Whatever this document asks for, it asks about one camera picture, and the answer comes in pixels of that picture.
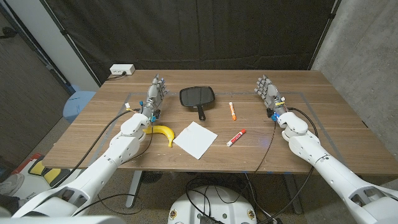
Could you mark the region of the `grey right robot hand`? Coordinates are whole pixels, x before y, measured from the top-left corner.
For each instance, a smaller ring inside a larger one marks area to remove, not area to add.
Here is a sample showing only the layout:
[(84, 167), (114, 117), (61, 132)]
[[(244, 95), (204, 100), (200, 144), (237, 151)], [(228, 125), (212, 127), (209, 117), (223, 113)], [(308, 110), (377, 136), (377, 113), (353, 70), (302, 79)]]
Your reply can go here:
[(267, 116), (277, 121), (280, 115), (288, 112), (285, 106), (285, 98), (266, 75), (258, 78), (256, 84), (257, 87), (254, 89), (254, 92), (264, 101), (267, 108)]

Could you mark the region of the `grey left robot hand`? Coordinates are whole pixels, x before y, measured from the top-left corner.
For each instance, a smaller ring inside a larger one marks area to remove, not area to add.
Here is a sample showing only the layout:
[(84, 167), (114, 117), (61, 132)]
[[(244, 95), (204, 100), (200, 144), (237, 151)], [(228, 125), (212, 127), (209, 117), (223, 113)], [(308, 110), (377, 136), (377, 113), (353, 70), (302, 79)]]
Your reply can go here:
[(165, 80), (156, 74), (147, 92), (146, 101), (143, 103), (141, 114), (147, 116), (151, 122), (153, 117), (158, 118), (163, 99), (168, 93)]

